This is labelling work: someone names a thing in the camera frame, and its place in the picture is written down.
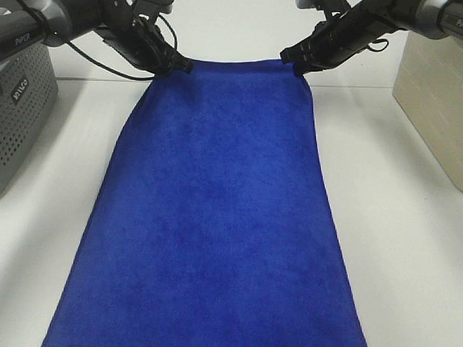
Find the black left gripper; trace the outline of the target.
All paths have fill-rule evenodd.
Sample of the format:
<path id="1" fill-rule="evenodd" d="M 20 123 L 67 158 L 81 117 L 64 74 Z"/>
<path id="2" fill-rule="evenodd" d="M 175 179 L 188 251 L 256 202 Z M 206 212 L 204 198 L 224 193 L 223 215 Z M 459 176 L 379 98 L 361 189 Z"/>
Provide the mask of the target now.
<path id="1" fill-rule="evenodd" d="M 155 77 L 173 71 L 191 73 L 193 61 L 173 50 L 156 26 L 160 14 L 139 15 L 127 0 L 95 0 L 101 26 L 95 32 L 136 68 Z"/>

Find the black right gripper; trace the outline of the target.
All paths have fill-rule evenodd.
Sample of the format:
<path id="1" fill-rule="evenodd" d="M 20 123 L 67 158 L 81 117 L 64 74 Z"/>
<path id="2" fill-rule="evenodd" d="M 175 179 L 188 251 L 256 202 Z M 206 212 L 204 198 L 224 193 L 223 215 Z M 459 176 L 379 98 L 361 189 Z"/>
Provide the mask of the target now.
<path id="1" fill-rule="evenodd" d="M 404 31 L 408 0 L 361 0 L 346 12 L 324 13 L 310 36 L 279 53 L 282 63 L 294 63 L 297 77 L 337 68 L 370 44 L 385 42 L 383 35 Z"/>

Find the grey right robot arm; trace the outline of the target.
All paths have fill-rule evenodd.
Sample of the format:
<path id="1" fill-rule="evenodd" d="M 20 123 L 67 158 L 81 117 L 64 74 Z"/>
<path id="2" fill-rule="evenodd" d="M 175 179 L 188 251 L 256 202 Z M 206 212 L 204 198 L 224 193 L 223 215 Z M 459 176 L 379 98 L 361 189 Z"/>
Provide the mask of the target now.
<path id="1" fill-rule="evenodd" d="M 296 0 L 296 5 L 325 15 L 310 36 L 279 54 L 297 76 L 337 68 L 397 31 L 463 41 L 463 0 L 361 0 L 355 5 L 347 0 Z"/>

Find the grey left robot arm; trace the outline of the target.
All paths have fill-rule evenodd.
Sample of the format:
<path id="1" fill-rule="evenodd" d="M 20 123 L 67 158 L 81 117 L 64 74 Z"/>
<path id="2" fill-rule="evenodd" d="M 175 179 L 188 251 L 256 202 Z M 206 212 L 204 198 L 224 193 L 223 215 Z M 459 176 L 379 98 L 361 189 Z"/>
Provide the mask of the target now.
<path id="1" fill-rule="evenodd" d="M 193 62 L 165 41 L 156 22 L 174 0 L 14 0 L 19 10 L 0 16 L 0 64 L 36 44 L 71 45 L 91 31 L 140 71 L 162 77 L 190 73 Z"/>

